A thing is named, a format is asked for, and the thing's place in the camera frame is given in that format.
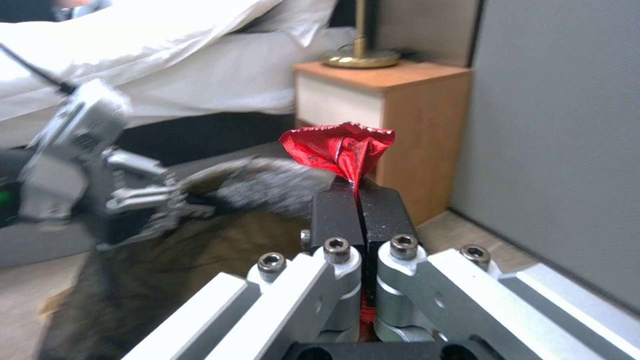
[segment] screw head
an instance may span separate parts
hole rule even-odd
[[[485,248],[477,245],[465,245],[460,249],[460,254],[482,270],[487,271],[489,269],[491,254]]]
[[[311,230],[304,229],[300,231],[300,247],[302,251],[311,250]]]
[[[262,280],[273,282],[287,268],[287,260],[279,252],[268,252],[258,259],[258,272]]]
[[[398,234],[391,239],[391,255],[400,260],[411,260],[418,254],[418,239],[409,234]]]
[[[324,242],[324,259],[331,264],[343,264],[349,261],[351,245],[343,238],[328,238]]]

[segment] wooden nightstand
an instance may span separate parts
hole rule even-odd
[[[396,131],[375,180],[397,189],[414,224],[444,211],[467,118],[471,71],[402,62],[373,70],[295,66],[299,124],[359,122]]]

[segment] red plastic bag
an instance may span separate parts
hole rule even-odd
[[[357,196],[361,178],[395,139],[393,130],[345,122],[290,130],[280,137],[280,143],[298,163],[349,180]]]

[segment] black cable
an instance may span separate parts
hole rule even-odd
[[[66,81],[62,81],[62,80],[56,79],[50,73],[48,73],[45,70],[43,70],[43,69],[41,69],[41,68],[31,64],[31,63],[29,63],[28,61],[23,59],[20,55],[14,53],[11,49],[6,47],[1,42],[0,42],[0,49],[2,49],[6,53],[7,56],[9,56],[10,58],[14,59],[20,65],[22,65],[25,68],[29,69],[31,72],[33,72],[34,74],[37,74],[41,78],[47,80],[49,83],[51,83],[53,85],[56,85],[59,88],[60,92],[63,92],[63,93],[68,94],[68,95],[71,95],[76,90],[77,86],[75,86],[75,85],[73,85],[71,83],[67,83]]]

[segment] gray panel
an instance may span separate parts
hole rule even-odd
[[[480,0],[380,0],[376,48],[408,47],[425,61],[467,66]]]
[[[489,0],[452,207],[640,311],[640,2]]]

